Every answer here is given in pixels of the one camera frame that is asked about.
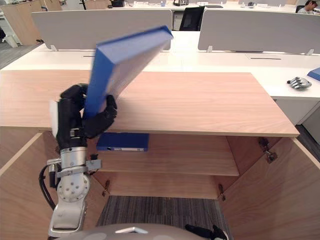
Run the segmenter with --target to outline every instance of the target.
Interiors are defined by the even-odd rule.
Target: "gray carpet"
[[[190,224],[210,230],[215,224],[233,239],[217,200],[110,196],[97,226],[124,223],[165,224],[181,229]]]
[[[297,137],[299,142],[320,162],[320,145],[303,125],[296,125],[295,127],[300,133],[300,136]]]
[[[32,46],[11,47],[7,42],[0,43],[0,69],[9,65],[13,61],[27,54],[38,47],[38,44]]]

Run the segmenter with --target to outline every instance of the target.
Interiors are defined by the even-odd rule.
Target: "black chair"
[[[200,31],[205,6],[186,7],[179,31]]]
[[[304,7],[305,7],[304,5],[298,5],[298,6],[296,6],[295,13],[297,14],[298,11],[299,11],[300,9],[304,8]]]

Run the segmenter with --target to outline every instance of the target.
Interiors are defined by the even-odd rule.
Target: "cabinet shelf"
[[[99,151],[101,172],[148,172],[238,176],[227,138],[150,134],[148,151]]]
[[[115,196],[217,199],[214,176],[150,172],[97,172],[94,177]]]

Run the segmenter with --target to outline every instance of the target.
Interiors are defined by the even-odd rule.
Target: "blue binder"
[[[148,133],[103,133],[96,149],[98,151],[135,151],[146,152],[148,150]]]
[[[312,78],[320,81],[320,67],[316,68],[315,70],[310,71],[307,75],[309,77],[312,77]]]
[[[173,38],[166,26],[97,44],[84,118],[101,112],[107,95],[116,99],[123,89]]]

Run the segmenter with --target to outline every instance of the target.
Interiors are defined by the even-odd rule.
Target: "desk divider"
[[[172,29],[169,9],[48,11],[33,12],[32,18],[45,45],[57,50],[95,49],[99,42],[159,26]]]
[[[320,53],[320,16],[284,12],[207,9],[198,49]]]

